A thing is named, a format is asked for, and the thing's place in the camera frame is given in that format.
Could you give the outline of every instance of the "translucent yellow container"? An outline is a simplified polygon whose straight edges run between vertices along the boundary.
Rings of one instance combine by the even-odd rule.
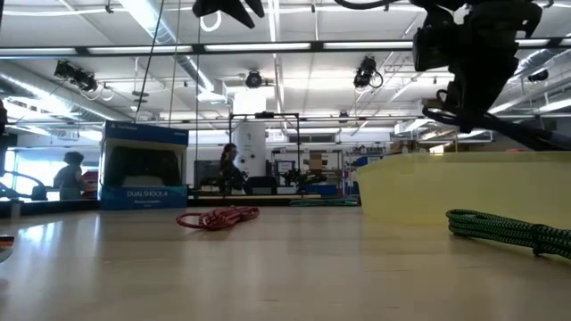
[[[571,228],[571,152],[412,153],[357,173],[368,220],[441,225],[469,209]]]

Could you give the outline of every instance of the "person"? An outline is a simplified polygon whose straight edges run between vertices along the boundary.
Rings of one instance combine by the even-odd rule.
[[[81,199],[81,162],[83,155],[79,152],[66,152],[63,157],[68,166],[60,169],[54,177],[54,187],[60,189],[60,201]]]
[[[219,189],[221,193],[231,193],[232,189],[242,189],[244,178],[234,165],[237,149],[234,144],[226,144],[220,155]]]

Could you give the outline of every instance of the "ceiling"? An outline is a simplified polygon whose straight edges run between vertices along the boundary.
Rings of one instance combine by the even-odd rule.
[[[115,13],[107,12],[86,13],[78,15],[30,16],[31,12],[70,12],[71,10],[100,10],[107,0],[6,0],[5,11],[0,32],[2,46],[77,46],[77,45],[150,45],[152,38],[137,23],[133,16],[122,11],[122,5],[112,0]],[[421,26],[425,13],[418,8],[400,2],[392,4],[389,12],[375,11],[345,11],[332,0],[316,0],[316,6],[321,9],[311,12],[311,0],[282,0],[279,1],[278,21],[276,22],[275,40],[280,41],[313,41],[313,40],[382,40],[382,39],[411,39],[416,28]],[[180,27],[178,39],[180,43],[240,43],[240,42],[270,42],[270,14],[265,18],[252,15],[256,24],[255,29],[248,29],[238,22],[222,14],[219,28],[205,32],[200,27],[200,21],[192,11],[192,1],[182,1],[183,11],[180,12]],[[178,21],[178,1],[168,0],[163,17],[176,26]],[[534,37],[563,37],[571,32],[571,5],[557,6],[544,10],[542,22]],[[461,21],[463,12],[456,13],[455,18]],[[204,22],[212,25],[216,17],[206,17]],[[521,51],[517,55],[526,57],[533,51]],[[367,91],[360,97],[352,84],[355,70],[362,58],[372,54],[377,66],[385,78],[382,88]],[[276,59],[272,53],[250,54],[214,54],[193,57],[200,70],[210,79],[223,80],[230,93],[245,90],[244,74],[249,70],[259,70],[270,83],[276,81]],[[350,111],[350,114],[370,115],[419,115],[418,100],[423,97],[433,97],[437,89],[445,88],[452,75],[446,69],[430,70],[417,73],[412,65],[410,53],[280,53],[277,60],[281,61],[282,71],[278,82],[283,84],[284,112],[300,112],[302,115],[338,115],[340,111]],[[105,101],[102,97],[95,99],[106,108],[118,111],[128,118],[135,118],[131,106],[135,98],[131,92],[140,90],[143,84],[144,68],[148,64],[147,57],[114,57],[114,58],[72,58],[69,61],[83,70],[95,73],[100,82],[104,82],[112,91],[113,97]],[[35,75],[59,83],[61,80],[54,76],[57,60],[13,60],[17,65]],[[541,86],[553,82],[566,81],[571,76],[567,57],[559,59],[557,65],[551,67],[557,70],[556,76],[541,84],[524,83],[525,91],[541,89]],[[155,56],[149,68],[145,91],[150,94],[148,103],[142,109],[152,113],[160,113],[168,117],[172,107],[173,119],[189,119],[198,108],[200,118],[221,117],[228,114],[225,103],[199,103],[196,99],[197,88],[194,82],[171,57]],[[78,92],[69,83],[63,85],[70,91]],[[262,89],[267,95],[267,105],[270,111],[277,110],[274,87]],[[508,102],[521,96],[521,84],[514,81],[506,85],[499,103]],[[362,122],[350,122],[344,126],[358,127]],[[391,127],[395,121],[371,122],[369,127]],[[204,125],[204,128],[221,128],[221,125]],[[337,126],[338,123],[312,124],[315,126]]]

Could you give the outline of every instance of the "red rope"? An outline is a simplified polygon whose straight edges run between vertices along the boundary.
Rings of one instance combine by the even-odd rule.
[[[211,210],[205,213],[186,213],[177,217],[177,224],[184,227],[205,229],[209,231],[231,227],[238,222],[257,218],[258,208],[243,207]],[[198,224],[185,221],[186,217],[198,217]]]

